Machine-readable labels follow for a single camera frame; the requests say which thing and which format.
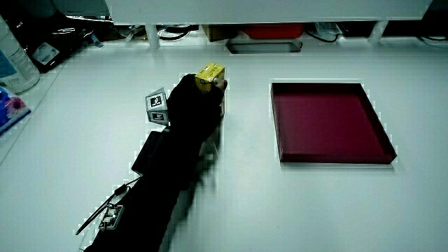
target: plastic bottle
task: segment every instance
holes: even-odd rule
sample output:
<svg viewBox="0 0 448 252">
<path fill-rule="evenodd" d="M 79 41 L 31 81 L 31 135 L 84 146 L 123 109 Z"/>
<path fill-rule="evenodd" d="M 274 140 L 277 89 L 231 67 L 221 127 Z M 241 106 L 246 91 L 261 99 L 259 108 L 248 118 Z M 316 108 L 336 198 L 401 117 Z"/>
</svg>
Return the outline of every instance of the plastic bottle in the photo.
<svg viewBox="0 0 448 252">
<path fill-rule="evenodd" d="M 17 94 L 34 86 L 39 78 L 39 70 L 0 16 L 0 86 Z"/>
</svg>

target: maroon tray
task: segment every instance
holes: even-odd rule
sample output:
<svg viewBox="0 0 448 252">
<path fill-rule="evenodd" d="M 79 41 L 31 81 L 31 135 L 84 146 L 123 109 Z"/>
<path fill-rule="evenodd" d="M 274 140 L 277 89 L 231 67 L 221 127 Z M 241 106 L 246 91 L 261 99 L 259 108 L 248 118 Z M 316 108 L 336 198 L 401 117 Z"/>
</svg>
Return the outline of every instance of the maroon tray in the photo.
<svg viewBox="0 0 448 252">
<path fill-rule="evenodd" d="M 360 83 L 273 83 L 281 162 L 390 164 L 396 155 Z"/>
</svg>

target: white tabletop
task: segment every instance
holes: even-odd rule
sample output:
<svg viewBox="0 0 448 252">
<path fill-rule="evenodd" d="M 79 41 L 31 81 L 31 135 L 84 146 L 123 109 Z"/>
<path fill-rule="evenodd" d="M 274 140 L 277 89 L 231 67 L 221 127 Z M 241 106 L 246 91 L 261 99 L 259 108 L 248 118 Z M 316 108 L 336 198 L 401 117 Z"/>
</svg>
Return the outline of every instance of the white tabletop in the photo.
<svg viewBox="0 0 448 252">
<path fill-rule="evenodd" d="M 144 97 L 161 87 L 169 93 L 207 62 L 226 67 L 223 142 L 171 251 L 448 247 L 447 49 L 415 38 L 372 46 L 304 36 L 295 56 L 231 55 L 204 40 L 193 33 L 156 52 L 112 41 L 61 66 L 0 166 L 3 251 L 88 244 L 93 230 L 75 231 L 137 177 L 135 157 L 149 132 L 161 130 L 146 119 Z M 398 152 L 393 168 L 280 164 L 270 83 L 291 79 L 364 84 Z"/>
</svg>

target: cable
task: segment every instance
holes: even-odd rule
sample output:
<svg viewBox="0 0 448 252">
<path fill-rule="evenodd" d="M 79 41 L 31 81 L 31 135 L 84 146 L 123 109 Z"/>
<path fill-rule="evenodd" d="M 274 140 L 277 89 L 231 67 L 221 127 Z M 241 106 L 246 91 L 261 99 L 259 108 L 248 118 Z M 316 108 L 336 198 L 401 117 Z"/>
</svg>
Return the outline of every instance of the cable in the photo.
<svg viewBox="0 0 448 252">
<path fill-rule="evenodd" d="M 78 231 L 76 231 L 75 235 L 79 235 L 79 233 L 81 233 L 81 231 L 84 230 L 85 227 L 87 227 L 107 206 L 108 203 L 112 200 L 113 196 L 110 196 L 105 203 L 103 203 L 85 222 L 84 224 L 78 229 Z"/>
<path fill-rule="evenodd" d="M 141 178 L 141 176 L 138 177 L 138 178 L 136 178 L 136 179 L 134 179 L 134 180 L 131 181 L 131 182 L 126 183 L 125 185 L 128 186 L 128 185 L 132 184 L 133 182 L 138 181 L 140 178 Z"/>
<path fill-rule="evenodd" d="M 165 40 L 165 41 L 175 41 L 178 39 L 182 39 L 183 37 L 189 35 L 191 31 L 197 31 L 199 30 L 199 25 L 197 24 L 190 24 L 186 27 L 161 27 L 161 29 L 157 32 L 159 35 L 159 39 Z M 173 34 L 179 34 L 178 36 L 173 37 L 166 37 L 162 36 L 163 32 L 169 32 Z"/>
<path fill-rule="evenodd" d="M 311 34 L 311 32 L 309 32 L 309 31 L 305 31 L 305 32 L 306 32 L 308 35 L 312 36 L 313 38 L 315 38 L 315 39 L 317 39 L 317 40 L 320 40 L 320 41 L 322 41 L 322 42 L 326 42 L 326 43 L 333 43 L 333 42 L 336 42 L 337 38 L 339 38 L 339 34 L 336 34 L 335 39 L 333 39 L 332 41 L 328 41 L 328 40 L 325 40 L 325 39 L 323 39 L 323 38 L 319 38 L 319 37 L 316 36 L 316 35 Z"/>
<path fill-rule="evenodd" d="M 432 41 L 448 41 L 447 37 L 445 37 L 445 38 L 431 38 L 431 37 L 428 37 L 428 36 L 422 36 L 422 38 L 429 39 L 429 40 L 432 40 Z"/>
<path fill-rule="evenodd" d="M 421 42 L 423 42 L 423 43 L 425 43 L 426 45 L 428 45 L 428 46 L 433 46 L 433 47 L 435 47 L 435 48 L 441 48 L 441 49 L 448 49 L 448 46 L 436 46 L 436 45 L 431 45 L 431 44 L 428 44 L 428 42 L 426 42 L 422 37 L 420 37 L 420 36 L 418 36 L 417 37 Z"/>
<path fill-rule="evenodd" d="M 115 191 L 113 192 L 113 194 L 84 222 L 84 224 L 78 229 L 78 231 L 76 232 L 76 235 L 79 235 L 79 233 L 81 231 L 84 230 L 85 227 L 87 227 L 108 205 L 112 204 L 112 205 L 116 205 L 113 203 L 110 203 L 111 200 L 113 199 L 113 197 L 115 196 L 119 196 L 121 194 L 123 194 L 124 192 L 126 192 L 126 190 L 129 188 L 131 188 L 129 185 L 135 181 L 138 181 L 141 178 L 138 177 L 136 179 L 134 179 L 133 181 L 130 181 L 126 184 L 123 184 L 122 186 L 120 186 L 119 188 L 115 189 Z"/>
</svg>

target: yellow box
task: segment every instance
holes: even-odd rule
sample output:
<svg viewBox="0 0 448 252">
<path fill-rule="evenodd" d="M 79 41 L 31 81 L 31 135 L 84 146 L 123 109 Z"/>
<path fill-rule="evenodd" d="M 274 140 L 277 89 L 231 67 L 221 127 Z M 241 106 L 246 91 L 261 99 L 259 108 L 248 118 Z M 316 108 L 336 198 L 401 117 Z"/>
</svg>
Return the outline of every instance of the yellow box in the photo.
<svg viewBox="0 0 448 252">
<path fill-rule="evenodd" d="M 224 80 L 224 72 L 224 66 L 213 62 L 207 63 L 199 73 L 196 73 L 195 82 L 197 88 L 204 92 L 210 91 L 212 85 Z"/>
</svg>

